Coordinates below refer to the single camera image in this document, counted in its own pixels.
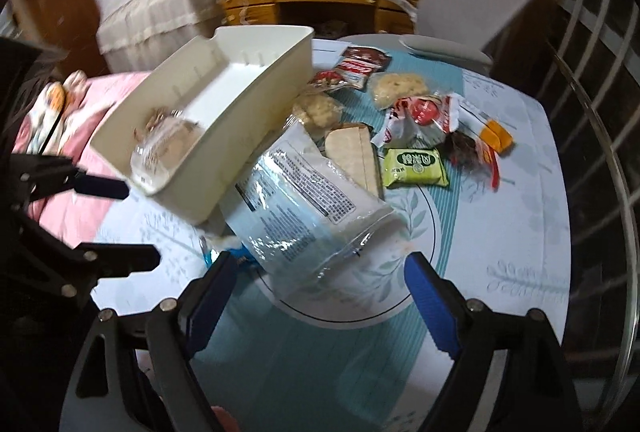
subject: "green snack package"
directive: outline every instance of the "green snack package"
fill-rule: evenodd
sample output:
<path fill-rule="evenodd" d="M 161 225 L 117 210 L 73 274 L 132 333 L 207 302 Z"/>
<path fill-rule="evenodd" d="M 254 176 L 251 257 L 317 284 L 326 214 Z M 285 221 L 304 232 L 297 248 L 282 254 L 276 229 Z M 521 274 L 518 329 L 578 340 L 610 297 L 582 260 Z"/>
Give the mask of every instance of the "green snack package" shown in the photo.
<path fill-rule="evenodd" d="M 385 156 L 382 183 L 449 186 L 440 153 L 435 149 L 389 149 Z"/>

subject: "tablecloth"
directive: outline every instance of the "tablecloth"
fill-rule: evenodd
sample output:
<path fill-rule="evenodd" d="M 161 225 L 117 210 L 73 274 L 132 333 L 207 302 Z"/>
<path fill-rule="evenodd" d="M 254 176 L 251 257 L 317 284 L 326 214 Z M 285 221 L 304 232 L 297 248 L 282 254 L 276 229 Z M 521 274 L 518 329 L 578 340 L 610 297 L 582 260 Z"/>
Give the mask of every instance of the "tablecloth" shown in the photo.
<path fill-rule="evenodd" d="M 335 55 L 322 44 L 315 46 L 314 63 L 330 66 Z M 475 73 L 406 53 L 392 56 L 389 71 L 418 72 L 432 87 L 463 94 L 513 134 L 516 144 L 499 159 L 500 187 L 493 191 L 447 164 L 447 189 L 387 190 L 385 199 L 404 225 L 375 237 L 347 275 L 293 302 L 275 300 L 260 276 L 241 276 L 192 367 L 209 401 L 228 409 L 244 432 L 417 430 L 451 361 L 435 348 L 404 285 L 407 251 L 422 251 L 465 298 L 479 298 L 494 311 L 540 307 L 562 338 L 569 219 L 542 106 Z M 382 125 L 366 92 L 341 90 L 335 97 L 345 105 L 345 121 L 362 120 L 375 130 Z M 100 281 L 98 306 L 132 313 L 177 296 L 202 274 L 198 233 L 137 194 L 114 203 L 96 240 L 154 243 L 162 264 L 155 272 Z"/>

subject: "white plastic bin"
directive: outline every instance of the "white plastic bin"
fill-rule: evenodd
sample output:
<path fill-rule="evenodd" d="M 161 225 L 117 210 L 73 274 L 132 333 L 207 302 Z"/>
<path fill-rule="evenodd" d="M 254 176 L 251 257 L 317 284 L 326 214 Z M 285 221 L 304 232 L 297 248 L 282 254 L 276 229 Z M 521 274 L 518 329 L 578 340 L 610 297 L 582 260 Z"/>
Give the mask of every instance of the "white plastic bin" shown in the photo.
<path fill-rule="evenodd" d="M 223 26 L 151 73 L 95 132 L 91 147 L 119 176 L 193 224 L 204 221 L 265 136 L 281 127 L 313 75 L 308 26 Z M 204 134 L 158 189 L 136 183 L 134 130 L 155 108 L 182 109 Z"/>

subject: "brown door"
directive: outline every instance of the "brown door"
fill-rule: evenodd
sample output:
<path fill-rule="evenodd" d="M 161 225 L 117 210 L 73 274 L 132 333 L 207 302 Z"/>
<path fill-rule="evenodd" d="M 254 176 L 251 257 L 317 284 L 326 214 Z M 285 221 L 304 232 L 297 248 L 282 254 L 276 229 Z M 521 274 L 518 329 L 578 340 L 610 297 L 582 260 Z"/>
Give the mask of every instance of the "brown door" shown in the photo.
<path fill-rule="evenodd" d="M 95 40 L 100 25 L 95 0 L 24 1 L 42 38 L 69 51 L 58 66 L 65 76 L 76 69 L 90 77 L 109 73 Z"/>

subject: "bolt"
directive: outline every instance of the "bolt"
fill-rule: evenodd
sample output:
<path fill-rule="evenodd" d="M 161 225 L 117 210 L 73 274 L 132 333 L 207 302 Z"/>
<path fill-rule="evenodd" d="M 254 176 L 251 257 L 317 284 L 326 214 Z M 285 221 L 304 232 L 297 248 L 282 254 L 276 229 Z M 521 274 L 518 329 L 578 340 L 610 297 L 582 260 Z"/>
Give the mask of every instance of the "bolt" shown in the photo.
<path fill-rule="evenodd" d="M 84 257 L 84 259 L 89 262 L 92 263 L 95 261 L 95 259 L 98 258 L 98 254 L 95 253 L 93 250 L 88 250 L 87 252 L 84 252 L 82 254 L 82 256 Z"/>
<path fill-rule="evenodd" d="M 160 302 L 160 309 L 162 311 L 173 311 L 178 305 L 178 301 L 175 298 L 165 298 Z"/>
<path fill-rule="evenodd" d="M 60 293 L 62 297 L 73 298 L 78 294 L 78 290 L 72 284 L 65 284 L 60 288 Z"/>
<path fill-rule="evenodd" d="M 527 311 L 527 316 L 536 322 L 544 322 L 546 320 L 545 312 L 542 309 L 538 309 L 537 307 L 532 307 L 529 311 Z"/>
<path fill-rule="evenodd" d="M 98 313 L 98 320 L 100 320 L 100 322 L 107 322 L 107 320 L 110 320 L 113 315 L 113 309 L 103 309 L 102 311 L 100 311 L 100 313 Z"/>
<path fill-rule="evenodd" d="M 466 307 L 468 307 L 469 311 L 482 311 L 484 309 L 484 302 L 478 300 L 477 298 L 470 298 L 466 301 Z"/>

